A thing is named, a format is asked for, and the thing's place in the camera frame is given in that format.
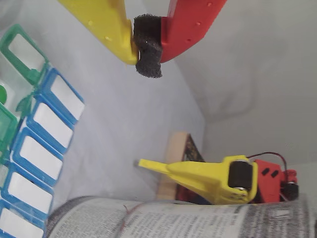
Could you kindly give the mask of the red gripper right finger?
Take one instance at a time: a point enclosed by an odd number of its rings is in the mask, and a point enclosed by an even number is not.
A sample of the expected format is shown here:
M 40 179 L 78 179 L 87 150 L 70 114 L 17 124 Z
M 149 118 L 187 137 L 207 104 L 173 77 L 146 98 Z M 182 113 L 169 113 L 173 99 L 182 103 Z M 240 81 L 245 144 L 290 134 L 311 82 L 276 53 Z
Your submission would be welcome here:
M 172 0 L 167 16 L 143 14 L 134 19 L 133 40 L 139 49 L 139 74 L 162 76 L 161 64 L 179 56 L 208 32 L 226 0 Z

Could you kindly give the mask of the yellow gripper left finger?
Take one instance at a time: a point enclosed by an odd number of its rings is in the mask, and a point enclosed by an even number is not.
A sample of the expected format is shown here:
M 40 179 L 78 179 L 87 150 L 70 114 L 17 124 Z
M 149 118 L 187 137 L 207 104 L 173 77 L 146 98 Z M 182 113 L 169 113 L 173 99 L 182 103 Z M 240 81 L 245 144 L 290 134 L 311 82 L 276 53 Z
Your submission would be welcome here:
M 60 3 L 122 62 L 128 65 L 138 62 L 138 48 L 123 0 L 61 0 Z

